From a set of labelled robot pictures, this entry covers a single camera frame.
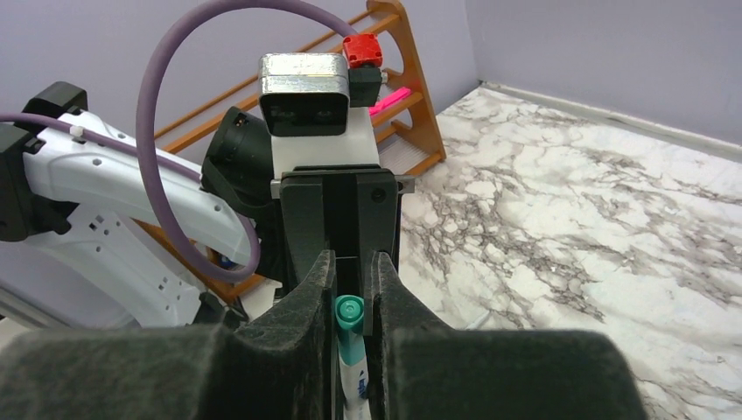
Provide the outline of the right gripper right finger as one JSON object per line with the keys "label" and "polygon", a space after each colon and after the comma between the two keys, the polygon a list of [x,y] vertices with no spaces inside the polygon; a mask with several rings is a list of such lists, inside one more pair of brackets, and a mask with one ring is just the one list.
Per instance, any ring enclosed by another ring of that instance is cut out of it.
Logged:
{"label": "right gripper right finger", "polygon": [[621,351],[580,330],[458,330],[407,289],[387,254],[367,267],[375,419],[643,419]]}

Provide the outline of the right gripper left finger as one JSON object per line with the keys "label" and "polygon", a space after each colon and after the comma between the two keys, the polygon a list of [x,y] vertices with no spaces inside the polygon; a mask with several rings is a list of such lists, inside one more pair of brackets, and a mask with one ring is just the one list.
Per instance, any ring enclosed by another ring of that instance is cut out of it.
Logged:
{"label": "right gripper left finger", "polygon": [[255,321],[43,330],[1,354],[4,419],[334,419],[335,256]]}

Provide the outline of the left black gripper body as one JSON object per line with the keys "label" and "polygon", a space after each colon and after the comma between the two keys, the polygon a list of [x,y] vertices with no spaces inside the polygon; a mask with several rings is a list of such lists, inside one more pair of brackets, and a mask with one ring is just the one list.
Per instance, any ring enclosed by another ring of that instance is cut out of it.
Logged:
{"label": "left black gripper body", "polygon": [[413,176],[377,164],[298,167],[272,181],[285,254],[283,287],[295,289],[319,253],[331,250],[338,289],[368,290],[374,255],[399,259],[402,197],[414,190]]}

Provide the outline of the white pen teal tip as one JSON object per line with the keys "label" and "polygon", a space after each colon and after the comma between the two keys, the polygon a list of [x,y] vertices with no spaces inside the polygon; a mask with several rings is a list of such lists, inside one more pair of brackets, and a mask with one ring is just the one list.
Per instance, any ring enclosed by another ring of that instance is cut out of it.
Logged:
{"label": "white pen teal tip", "polygon": [[369,420],[368,363],[363,339],[339,344],[339,371],[344,396],[344,418]]}

